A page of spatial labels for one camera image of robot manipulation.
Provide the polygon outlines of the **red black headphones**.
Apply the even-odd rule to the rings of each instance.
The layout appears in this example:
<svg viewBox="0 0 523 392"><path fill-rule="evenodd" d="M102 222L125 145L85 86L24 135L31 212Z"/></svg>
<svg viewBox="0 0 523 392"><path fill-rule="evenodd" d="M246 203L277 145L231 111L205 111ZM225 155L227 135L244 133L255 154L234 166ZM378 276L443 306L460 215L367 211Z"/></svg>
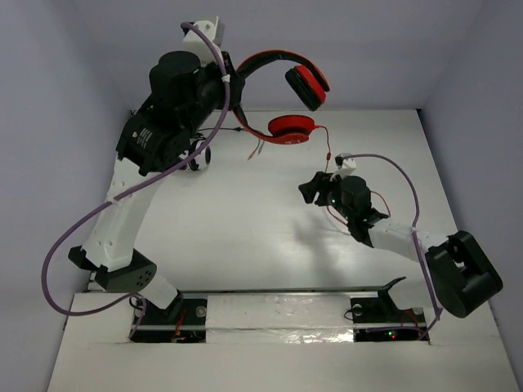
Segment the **red black headphones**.
<svg viewBox="0 0 523 392"><path fill-rule="evenodd" d="M259 107L279 111L280 114L270 119L264 127L249 122L248 111L244 109L244 93L248 84L262 86L262 77L271 78L266 71L274 63L286 63L288 68L282 76L269 80L268 86L274 87L282 98L276 98ZM230 111L239 125L254 137L274 145L297 145L309 140L311 133L320 126L305 114L292 114L292 109L315 112L325 102L331 90L327 78L313 61L298 53L284 49L259 51L235 66L231 77L232 104Z"/></svg>

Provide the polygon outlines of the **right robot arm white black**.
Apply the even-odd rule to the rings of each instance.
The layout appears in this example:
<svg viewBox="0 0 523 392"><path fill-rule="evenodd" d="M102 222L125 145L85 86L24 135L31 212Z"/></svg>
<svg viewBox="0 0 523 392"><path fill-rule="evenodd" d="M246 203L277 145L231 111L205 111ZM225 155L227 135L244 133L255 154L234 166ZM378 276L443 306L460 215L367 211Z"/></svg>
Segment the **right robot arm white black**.
<svg viewBox="0 0 523 392"><path fill-rule="evenodd" d="M356 242L425 262L436 299L457 318L466 318L503 289L503 280L472 234L431 234L393 220L373 207L371 190L359 176L318 171L298 190L305 203L338 212Z"/></svg>

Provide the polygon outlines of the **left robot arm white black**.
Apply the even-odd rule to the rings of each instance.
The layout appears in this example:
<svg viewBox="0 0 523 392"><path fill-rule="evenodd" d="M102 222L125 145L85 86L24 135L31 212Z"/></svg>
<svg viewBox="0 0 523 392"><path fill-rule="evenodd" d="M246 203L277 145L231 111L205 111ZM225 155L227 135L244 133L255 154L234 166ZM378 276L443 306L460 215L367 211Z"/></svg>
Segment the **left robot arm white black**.
<svg viewBox="0 0 523 392"><path fill-rule="evenodd" d="M188 167L199 146L197 132L225 99L222 70L202 65L196 54L171 51L149 73L150 95L127 120L119 137L108 199L153 179L174 166ZM68 258L95 273L107 292L139 293L147 309L164 322L181 315L183 295L159 275L157 266L134 248L155 182L104 210L88 240L69 250Z"/></svg>

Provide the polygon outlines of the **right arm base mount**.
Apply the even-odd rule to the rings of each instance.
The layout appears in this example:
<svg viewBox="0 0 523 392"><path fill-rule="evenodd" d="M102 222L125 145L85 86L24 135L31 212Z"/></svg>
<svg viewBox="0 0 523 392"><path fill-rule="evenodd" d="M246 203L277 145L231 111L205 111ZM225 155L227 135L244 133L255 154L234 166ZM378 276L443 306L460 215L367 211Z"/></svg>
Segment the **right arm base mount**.
<svg viewBox="0 0 523 392"><path fill-rule="evenodd" d="M378 296L351 298L343 316L352 322L356 343L417 341L427 330L423 312L400 310L392 300Z"/></svg>

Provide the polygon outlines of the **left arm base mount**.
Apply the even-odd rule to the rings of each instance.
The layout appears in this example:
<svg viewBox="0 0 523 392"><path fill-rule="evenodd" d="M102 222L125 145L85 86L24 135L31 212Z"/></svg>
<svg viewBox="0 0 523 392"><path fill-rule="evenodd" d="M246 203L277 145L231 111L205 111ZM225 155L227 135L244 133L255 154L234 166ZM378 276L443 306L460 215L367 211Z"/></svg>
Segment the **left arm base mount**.
<svg viewBox="0 0 523 392"><path fill-rule="evenodd" d="M142 299L132 298L133 309L129 339L135 343L205 343L207 328L206 297L189 296L181 303L181 309L173 319L147 302L145 313Z"/></svg>

